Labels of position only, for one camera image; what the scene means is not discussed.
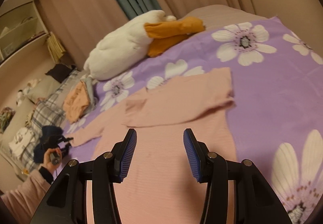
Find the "pink sleeved left forearm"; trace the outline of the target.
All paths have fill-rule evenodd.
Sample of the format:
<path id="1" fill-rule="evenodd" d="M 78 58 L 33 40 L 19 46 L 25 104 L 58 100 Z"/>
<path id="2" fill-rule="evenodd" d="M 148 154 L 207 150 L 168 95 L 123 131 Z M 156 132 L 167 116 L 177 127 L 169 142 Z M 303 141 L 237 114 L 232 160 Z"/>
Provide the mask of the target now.
<path id="1" fill-rule="evenodd" d="M 52 173 L 41 166 L 17 189 L 1 195 L 1 223 L 30 223 L 53 181 Z"/>

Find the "person's left hand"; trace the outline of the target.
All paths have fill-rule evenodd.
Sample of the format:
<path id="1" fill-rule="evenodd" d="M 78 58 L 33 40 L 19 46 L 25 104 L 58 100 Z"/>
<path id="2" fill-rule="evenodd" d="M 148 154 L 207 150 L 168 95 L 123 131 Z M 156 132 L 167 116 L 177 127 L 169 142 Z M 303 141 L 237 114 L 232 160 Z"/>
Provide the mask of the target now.
<path id="1" fill-rule="evenodd" d="M 60 148 L 48 149 L 43 158 L 43 167 L 50 173 L 54 174 L 62 161 L 62 153 Z"/>

